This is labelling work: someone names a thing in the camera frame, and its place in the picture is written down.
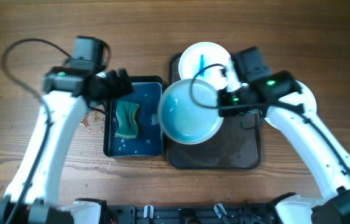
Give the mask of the green yellow sponge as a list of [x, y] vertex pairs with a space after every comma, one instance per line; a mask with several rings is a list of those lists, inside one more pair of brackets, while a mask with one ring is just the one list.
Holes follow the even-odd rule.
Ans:
[[135, 139], [139, 133], [136, 115], [140, 106], [137, 103], [119, 101], [116, 108], [116, 117], [119, 127], [115, 136], [126, 139]]

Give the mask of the white plate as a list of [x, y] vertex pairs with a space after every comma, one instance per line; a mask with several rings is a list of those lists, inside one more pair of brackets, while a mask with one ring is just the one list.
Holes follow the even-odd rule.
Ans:
[[[310, 117], [312, 114], [316, 114], [317, 104], [313, 93], [302, 82], [297, 80], [297, 84], [301, 87], [302, 92], [301, 93], [293, 92], [285, 96], [282, 96], [281, 98], [279, 98], [279, 102], [286, 103], [293, 106], [302, 104], [304, 109], [304, 112], [302, 114], [307, 117]], [[281, 121], [285, 121], [285, 120], [288, 121], [292, 119], [301, 120], [301, 117], [299, 117], [299, 115], [297, 115], [296, 113], [283, 108], [280, 108], [280, 109], [269, 108], [265, 121], [268, 122], [275, 129], [279, 130], [279, 128], [277, 127], [277, 124], [280, 124]]]
[[203, 80], [179, 80], [159, 101], [157, 116], [165, 135], [180, 144], [199, 144], [212, 138], [224, 119], [219, 116], [217, 91]]
[[221, 64], [226, 67], [226, 74], [222, 74], [223, 67], [208, 68], [198, 75], [197, 79], [204, 80], [217, 90], [235, 83], [233, 63], [229, 52], [213, 42], [199, 42], [191, 45], [182, 53], [178, 63], [178, 72], [182, 80], [193, 78], [194, 75], [212, 64]]

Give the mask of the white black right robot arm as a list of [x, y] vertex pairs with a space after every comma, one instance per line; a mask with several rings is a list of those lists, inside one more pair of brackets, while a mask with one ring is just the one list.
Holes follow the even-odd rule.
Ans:
[[219, 93], [219, 113], [258, 109], [309, 168], [320, 198], [287, 196], [275, 205], [282, 223], [350, 223], [350, 154], [316, 112], [312, 92], [287, 71], [236, 76], [222, 72], [228, 87]]

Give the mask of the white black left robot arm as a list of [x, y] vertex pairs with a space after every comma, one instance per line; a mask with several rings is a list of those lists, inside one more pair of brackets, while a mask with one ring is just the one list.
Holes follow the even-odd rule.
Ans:
[[102, 102], [132, 93], [125, 69], [96, 72], [54, 67], [21, 166], [0, 199], [0, 223], [101, 223], [107, 203], [82, 198], [59, 206], [62, 169], [84, 116]]

